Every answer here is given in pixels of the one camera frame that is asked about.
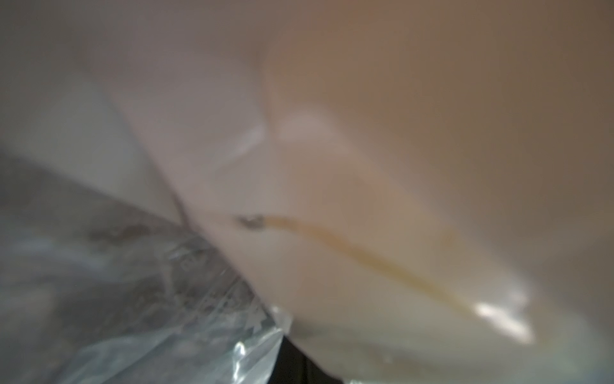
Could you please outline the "clear zip-top bag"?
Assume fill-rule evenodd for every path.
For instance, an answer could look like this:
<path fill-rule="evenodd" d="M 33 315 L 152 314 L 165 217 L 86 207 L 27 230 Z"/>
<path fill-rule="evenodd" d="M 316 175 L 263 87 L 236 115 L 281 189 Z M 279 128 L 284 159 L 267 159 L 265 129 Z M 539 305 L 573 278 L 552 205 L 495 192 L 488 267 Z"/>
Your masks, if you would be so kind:
<path fill-rule="evenodd" d="M 200 2 L 2 2 L 2 382 L 268 383 L 284 337 L 323 370 L 195 218 Z"/>

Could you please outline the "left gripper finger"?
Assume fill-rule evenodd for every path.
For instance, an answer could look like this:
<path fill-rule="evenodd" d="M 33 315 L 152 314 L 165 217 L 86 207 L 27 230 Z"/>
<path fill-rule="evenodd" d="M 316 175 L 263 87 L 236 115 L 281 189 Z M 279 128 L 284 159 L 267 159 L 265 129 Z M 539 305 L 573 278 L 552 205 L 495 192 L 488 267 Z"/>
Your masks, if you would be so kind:
<path fill-rule="evenodd" d="M 268 384 L 342 384 L 326 374 L 284 337 Z"/>

